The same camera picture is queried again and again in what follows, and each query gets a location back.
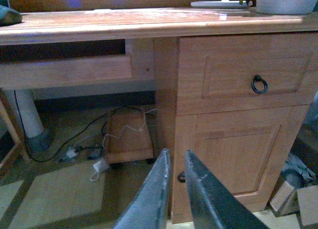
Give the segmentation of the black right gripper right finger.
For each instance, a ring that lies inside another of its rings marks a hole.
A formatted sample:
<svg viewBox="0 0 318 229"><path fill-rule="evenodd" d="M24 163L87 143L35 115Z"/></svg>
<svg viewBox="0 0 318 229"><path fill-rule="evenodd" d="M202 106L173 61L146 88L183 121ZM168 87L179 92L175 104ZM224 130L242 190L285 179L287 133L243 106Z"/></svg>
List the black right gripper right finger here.
<svg viewBox="0 0 318 229"><path fill-rule="evenodd" d="M185 183L196 229L266 229L191 150L185 155Z"/></svg>

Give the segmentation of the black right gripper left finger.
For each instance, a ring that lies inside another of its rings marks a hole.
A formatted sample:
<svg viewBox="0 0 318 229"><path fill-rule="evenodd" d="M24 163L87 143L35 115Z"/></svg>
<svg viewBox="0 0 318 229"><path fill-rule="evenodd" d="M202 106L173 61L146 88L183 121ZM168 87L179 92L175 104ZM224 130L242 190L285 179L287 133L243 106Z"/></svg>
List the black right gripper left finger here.
<svg viewBox="0 0 318 229"><path fill-rule="evenodd" d="M113 226L114 229L165 229L170 191L171 162L164 148L134 200Z"/></svg>

